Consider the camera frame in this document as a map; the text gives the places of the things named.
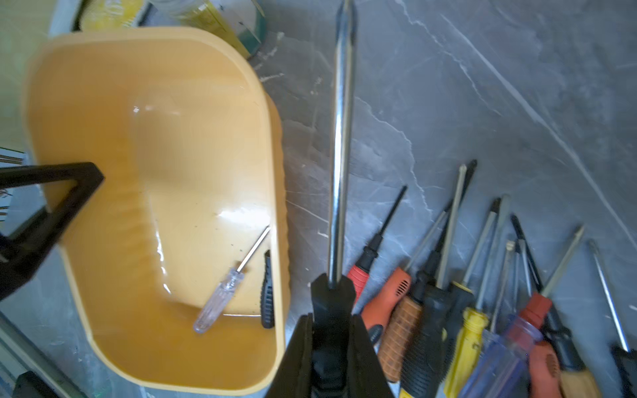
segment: marble countertop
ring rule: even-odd
[[[339,3],[264,0],[268,37],[250,61],[283,123],[293,298],[289,332],[299,315],[311,311],[308,284],[325,272],[327,262],[330,93]],[[358,0],[357,6],[345,271],[400,187],[409,186],[359,305],[412,254],[452,195],[459,164],[478,159],[459,214],[451,277],[466,267],[493,198],[510,194],[545,280],[574,228],[586,225],[585,240],[594,238],[600,246],[629,342],[637,346],[637,113],[630,110],[637,103],[635,5]],[[513,234],[510,225],[506,233]],[[472,287],[483,266],[482,260]],[[496,285],[493,278],[487,311]],[[54,297],[55,305],[22,314],[15,303],[27,296],[33,302]],[[620,397],[608,349],[617,334],[586,245],[576,251],[552,299],[603,396]],[[511,307],[507,294],[505,313]],[[94,397],[189,396],[133,385],[95,358],[56,253],[35,281],[0,309]]]

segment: yellow plastic tray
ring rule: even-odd
[[[71,34],[32,60],[22,109],[37,163],[91,161],[106,177],[61,241],[97,356],[149,387],[265,387],[285,351],[289,308],[282,133],[242,56],[191,28]],[[47,185],[48,203],[67,189]],[[268,222],[226,311],[243,316],[196,334],[200,307]],[[270,330],[259,318],[267,248]]]

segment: orange screwdriver handle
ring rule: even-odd
[[[380,293],[362,309],[362,321],[365,323],[372,343],[376,343],[382,336],[389,323],[392,310],[396,303],[407,294],[411,284],[411,276],[401,268],[396,268]]]
[[[356,303],[363,289],[365,289],[365,285],[367,285],[369,274],[357,266],[354,266],[350,269],[350,272],[347,273],[347,277],[354,283],[354,291],[356,291],[356,300],[354,300],[354,303]]]
[[[560,370],[555,351],[548,341],[540,341],[529,354],[531,398],[562,398]]]

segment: long screwdriver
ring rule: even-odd
[[[460,200],[464,197],[469,183],[473,177],[473,173],[478,165],[477,160],[472,160],[467,167],[464,183],[462,184],[462,194]],[[391,274],[389,279],[383,285],[380,293],[370,300],[361,312],[361,317],[365,323],[365,327],[369,332],[369,338],[373,344],[376,344],[381,335],[387,328],[389,317],[396,304],[407,294],[412,285],[412,277],[409,274],[410,268],[414,260],[418,257],[416,253],[407,263],[404,269],[397,267]]]
[[[518,239],[523,239],[526,242],[526,256],[522,256],[522,260],[526,260],[526,265],[531,272],[535,287],[540,291],[544,288],[544,285],[533,259],[533,254],[528,244],[529,241],[526,239],[520,220],[516,215],[511,215],[511,222]],[[561,387],[564,398],[601,398],[601,392],[592,373],[586,368],[573,344],[571,330],[564,326],[555,306],[552,306],[547,313],[542,333],[545,339],[553,346],[559,360],[560,368],[562,369]],[[585,390],[580,390],[579,386],[585,386]]]
[[[608,301],[608,307],[610,313],[613,316],[613,322],[617,329],[617,335],[619,337],[619,346],[613,345],[611,347],[611,354],[619,370],[619,376],[622,379],[622,393],[624,398],[635,398],[637,396],[637,352],[631,350],[622,328],[622,322],[619,320],[617,309],[615,307],[615,301],[611,294],[611,286],[609,286],[606,280],[606,264],[599,252],[597,243],[593,239],[589,240],[590,250],[593,252],[595,258],[595,265],[597,266],[599,280],[601,280],[602,287],[604,288],[604,295]]]
[[[389,222],[392,220],[394,213],[396,212],[396,208],[400,204],[400,201],[403,199],[404,193],[407,191],[407,186],[404,185],[400,190],[394,205],[391,210],[389,210],[389,214],[385,219],[385,222],[378,230],[378,232],[371,238],[371,241],[362,249],[362,254],[359,259],[356,261],[354,266],[350,269],[350,272],[347,273],[347,277],[352,280],[354,283],[354,290],[356,291],[356,301],[358,301],[359,297],[363,289],[365,289],[365,285],[367,284],[367,280],[369,279],[369,271],[371,270],[371,265],[374,260],[378,257],[378,248],[380,247],[380,243],[383,241],[383,233],[385,229],[389,225]]]
[[[480,234],[480,238],[478,239],[478,246],[476,246],[476,250],[471,256],[471,260],[469,261],[467,270],[464,272],[462,281],[453,281],[448,288],[451,308],[449,309],[447,319],[445,320],[445,330],[447,332],[447,338],[445,340],[445,364],[443,367],[443,375],[447,374],[452,362],[454,361],[455,351],[457,348],[457,338],[464,324],[464,310],[471,303],[473,303],[474,299],[473,291],[469,289],[469,279],[473,274],[473,269],[480,256],[480,252],[482,252],[482,245],[484,244],[487,235],[489,234],[491,224],[493,224],[493,221],[495,220],[496,215],[499,212],[500,202],[501,199],[498,198],[491,205],[489,216],[487,217],[487,223],[482,229],[482,233]]]
[[[462,279],[462,285],[468,285],[468,275],[471,274],[471,270],[475,266],[475,263],[480,256],[482,246],[484,245],[487,235],[491,230],[491,225],[497,217],[497,213],[500,209],[500,198],[497,198],[491,205],[487,221],[482,228],[480,237],[478,238],[478,244],[473,252],[473,256],[469,262],[467,271],[464,273]],[[444,393],[447,398],[455,398],[464,386],[465,382],[469,378],[469,375],[473,371],[478,358],[480,356],[480,348],[482,347],[482,331],[487,326],[489,317],[485,313],[476,311],[473,308],[468,308],[464,313],[464,322],[462,329],[457,337],[457,343],[454,352],[454,358],[449,367],[447,378],[445,379]]]
[[[455,189],[454,203],[451,207],[451,213],[449,213],[449,225],[436,274],[436,286],[429,286],[425,292],[420,325],[404,356],[400,397],[433,398],[436,396],[438,386],[442,381],[445,360],[443,326],[451,307],[448,292],[443,289],[443,286],[449,251],[458,219],[458,207],[465,173],[466,166],[462,165],[458,170],[458,183]]]
[[[461,203],[465,193],[467,192],[469,183],[471,182],[477,165],[477,160],[472,160],[467,166],[464,186],[462,187]],[[428,236],[433,235],[433,230],[435,230],[436,224],[443,218],[444,214],[451,210],[451,205],[454,201],[453,199],[454,198],[452,197],[445,207],[445,210],[440,214],[440,216],[438,216],[434,225],[431,227],[429,232],[427,232],[425,239],[427,239]],[[413,331],[420,319],[425,290],[428,284],[434,280],[434,273],[438,269],[442,249],[445,244],[448,224],[449,222],[447,220],[436,246],[429,253],[424,265],[421,266],[420,270],[416,273],[415,282],[412,284],[411,289],[409,289],[407,296],[403,297],[398,302],[380,343],[380,347],[378,349],[378,361],[383,368],[387,381],[391,383],[395,383],[400,380],[404,352],[407,349],[408,342],[412,339]],[[422,251],[425,246],[425,243],[421,243],[419,245],[416,254],[414,254],[412,259],[409,261],[407,267],[410,267],[411,264],[415,263],[415,259],[419,256],[420,251]]]

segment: screwdriver handle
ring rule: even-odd
[[[443,377],[443,326],[449,311],[448,293],[427,289],[418,331],[407,347],[401,375],[401,397],[434,398]]]
[[[560,387],[564,398],[601,398],[599,387],[588,369],[579,372],[563,371]]]
[[[223,312],[225,306],[227,306],[233,298],[234,292],[241,281],[243,281],[243,277],[243,273],[237,271],[235,268],[230,268],[228,275],[219,283],[219,286],[217,286],[199,313],[193,325],[195,332],[205,333],[210,329],[212,324],[215,323],[217,318],[221,315],[221,312]]]
[[[350,269],[350,272],[347,273],[347,277],[350,278],[354,284],[354,291],[356,291],[356,299],[354,300],[354,303],[356,303],[361,296],[362,291],[365,289],[365,285],[367,285],[369,274],[355,265]]]
[[[454,360],[445,381],[444,393],[447,398],[456,398],[469,380],[480,352],[482,351],[482,331],[489,324],[486,314],[468,308],[464,313],[464,326],[458,335]]]
[[[610,353],[613,355],[622,379],[622,396],[637,397],[637,352],[635,350],[626,352],[619,346],[612,346]]]
[[[530,398],[562,398],[559,362],[548,341],[540,341],[529,353],[529,374]]]
[[[411,276],[400,267],[396,268],[385,282],[380,293],[362,309],[362,321],[369,332],[372,344],[376,344],[380,340],[387,328],[392,310],[396,303],[407,294],[411,284]]]
[[[263,274],[263,284],[261,285],[261,325],[266,329],[275,326],[275,302],[272,293],[272,268],[270,263],[270,251],[264,255],[266,259],[266,270]]]
[[[422,305],[409,296],[398,302],[378,349],[378,361],[390,383],[400,380],[404,352],[422,314]]]
[[[473,302],[473,292],[457,282],[452,282],[449,285],[449,296],[451,298],[451,307],[445,321],[447,338],[444,342],[445,363],[443,366],[443,378],[447,375],[451,363],[454,361],[458,335],[464,324],[464,310]]]

